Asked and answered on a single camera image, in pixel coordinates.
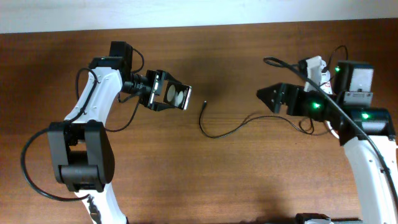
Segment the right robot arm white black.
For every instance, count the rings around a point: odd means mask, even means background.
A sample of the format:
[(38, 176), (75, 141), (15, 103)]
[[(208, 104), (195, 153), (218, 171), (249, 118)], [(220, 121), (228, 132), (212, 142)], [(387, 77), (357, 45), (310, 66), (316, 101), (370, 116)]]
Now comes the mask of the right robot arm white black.
[(257, 91), (273, 112), (287, 106), (290, 116), (329, 121), (352, 168), (365, 223), (397, 223), (396, 132), (385, 108), (371, 107), (374, 68), (364, 62), (340, 60), (335, 68), (335, 95), (322, 90), (308, 72), (274, 58), (265, 63), (287, 68), (312, 86), (278, 83)]

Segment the black smartphone white circles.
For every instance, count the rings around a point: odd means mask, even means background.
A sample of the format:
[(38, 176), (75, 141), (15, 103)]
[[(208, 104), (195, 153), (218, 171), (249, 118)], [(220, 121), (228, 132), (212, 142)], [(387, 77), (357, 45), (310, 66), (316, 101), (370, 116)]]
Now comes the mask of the black smartphone white circles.
[(191, 93), (191, 86), (169, 81), (165, 91), (164, 103), (180, 110), (187, 110)]

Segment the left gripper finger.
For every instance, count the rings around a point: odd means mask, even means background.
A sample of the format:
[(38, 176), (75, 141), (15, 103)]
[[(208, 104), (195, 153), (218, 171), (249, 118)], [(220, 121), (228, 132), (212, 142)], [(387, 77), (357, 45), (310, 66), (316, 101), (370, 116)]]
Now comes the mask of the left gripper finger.
[(176, 78), (174, 78), (169, 72), (166, 72), (164, 70), (161, 70), (160, 72), (161, 72), (163, 80), (172, 81), (172, 82), (178, 83), (178, 84), (182, 83), (182, 82), (178, 81)]
[(166, 104), (166, 103), (153, 102), (153, 104), (152, 104), (152, 110), (154, 110), (154, 111), (162, 111), (162, 110), (174, 109), (174, 108), (175, 108), (175, 106)]

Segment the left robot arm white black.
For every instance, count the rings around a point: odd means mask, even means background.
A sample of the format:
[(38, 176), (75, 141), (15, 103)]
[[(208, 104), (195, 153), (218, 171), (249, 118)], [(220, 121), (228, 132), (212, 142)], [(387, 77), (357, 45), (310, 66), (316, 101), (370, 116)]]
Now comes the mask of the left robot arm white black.
[(191, 86), (169, 72), (149, 70), (142, 76), (132, 70), (135, 51), (126, 42), (113, 41), (108, 56), (94, 58), (74, 109), (48, 131), (55, 178), (83, 202), (93, 223), (128, 222), (111, 185), (115, 160), (105, 124), (115, 97), (136, 96), (152, 111), (186, 110), (192, 93)]

